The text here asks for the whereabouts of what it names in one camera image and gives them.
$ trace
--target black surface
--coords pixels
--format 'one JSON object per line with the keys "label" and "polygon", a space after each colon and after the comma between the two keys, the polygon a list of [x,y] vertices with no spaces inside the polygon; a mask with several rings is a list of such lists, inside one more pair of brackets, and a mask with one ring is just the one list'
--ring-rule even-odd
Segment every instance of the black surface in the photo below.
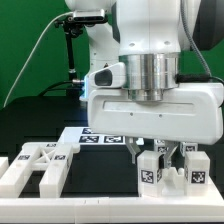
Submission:
{"label": "black surface", "polygon": [[210,50],[224,39],[224,1],[202,0],[193,38],[200,50]]}

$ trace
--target white cover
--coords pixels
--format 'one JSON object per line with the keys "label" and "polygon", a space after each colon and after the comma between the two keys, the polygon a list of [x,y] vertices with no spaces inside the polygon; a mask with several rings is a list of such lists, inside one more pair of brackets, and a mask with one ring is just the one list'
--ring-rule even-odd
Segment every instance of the white cover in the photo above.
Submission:
{"label": "white cover", "polygon": [[125,90],[95,90],[88,121],[96,133],[214,144],[223,134],[223,86],[188,83],[164,91],[163,101],[136,103]]}

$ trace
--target white housing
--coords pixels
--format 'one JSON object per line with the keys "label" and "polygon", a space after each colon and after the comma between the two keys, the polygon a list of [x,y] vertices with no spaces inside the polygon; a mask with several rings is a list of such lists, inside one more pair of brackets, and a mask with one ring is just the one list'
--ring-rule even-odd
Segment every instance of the white housing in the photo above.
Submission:
{"label": "white housing", "polygon": [[118,0],[119,55],[180,52],[179,0]]}
{"label": "white housing", "polygon": [[104,9],[108,13],[115,2],[116,0],[65,0],[71,11]]}

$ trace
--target black cable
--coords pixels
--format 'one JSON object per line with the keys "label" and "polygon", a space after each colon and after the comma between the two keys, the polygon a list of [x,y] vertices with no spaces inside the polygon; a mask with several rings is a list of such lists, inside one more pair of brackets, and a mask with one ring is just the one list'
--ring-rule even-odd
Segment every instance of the black cable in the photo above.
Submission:
{"label": "black cable", "polygon": [[81,88],[58,88],[58,89],[48,89],[46,90],[45,92],[43,91],[42,95],[38,95],[38,96],[44,96],[47,92],[53,92],[53,91],[62,91],[62,90],[77,90],[77,91],[80,91]]}
{"label": "black cable", "polygon": [[224,80],[223,79],[221,79],[221,78],[219,78],[219,77],[210,77],[210,80],[215,80],[215,81],[218,81],[218,82],[220,82],[220,83],[222,83],[223,84],[223,86],[224,86]]}
{"label": "black cable", "polygon": [[38,94],[38,96],[44,96],[46,92],[48,92],[49,90],[53,89],[54,87],[65,85],[65,84],[72,84],[72,81],[62,81],[62,82],[57,82],[57,83],[55,83],[53,85],[50,85],[44,91],[42,91],[40,94]]}

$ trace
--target sticker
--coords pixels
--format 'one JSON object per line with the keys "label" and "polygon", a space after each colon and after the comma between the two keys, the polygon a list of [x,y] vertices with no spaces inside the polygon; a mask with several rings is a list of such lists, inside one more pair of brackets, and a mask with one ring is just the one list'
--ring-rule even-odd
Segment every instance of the sticker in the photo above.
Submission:
{"label": "sticker", "polygon": [[65,160],[66,156],[55,156],[54,160]]}
{"label": "sticker", "polygon": [[153,184],[153,172],[147,170],[141,170],[141,180],[143,183]]}
{"label": "sticker", "polygon": [[18,158],[18,160],[28,160],[30,158],[29,155],[23,155]]}
{"label": "sticker", "polygon": [[205,172],[192,171],[191,183],[192,184],[205,184]]}
{"label": "sticker", "polygon": [[166,154],[168,151],[168,147],[158,147],[158,152],[161,152],[162,154]]}
{"label": "sticker", "polygon": [[159,169],[159,170],[157,171],[157,183],[158,183],[161,179],[162,179],[162,170]]}
{"label": "sticker", "polygon": [[194,152],[195,150],[195,146],[186,146],[186,152]]}
{"label": "sticker", "polygon": [[47,144],[46,147],[51,147],[51,148],[53,148],[53,147],[56,147],[56,146],[57,146],[56,143],[49,143],[49,144]]}
{"label": "sticker", "polygon": [[94,134],[94,133],[92,132],[92,130],[90,128],[83,128],[82,134],[90,135],[90,134]]}
{"label": "sticker", "polygon": [[79,143],[98,143],[99,138],[99,136],[81,136]]}
{"label": "sticker", "polygon": [[123,136],[105,136],[104,143],[123,143]]}

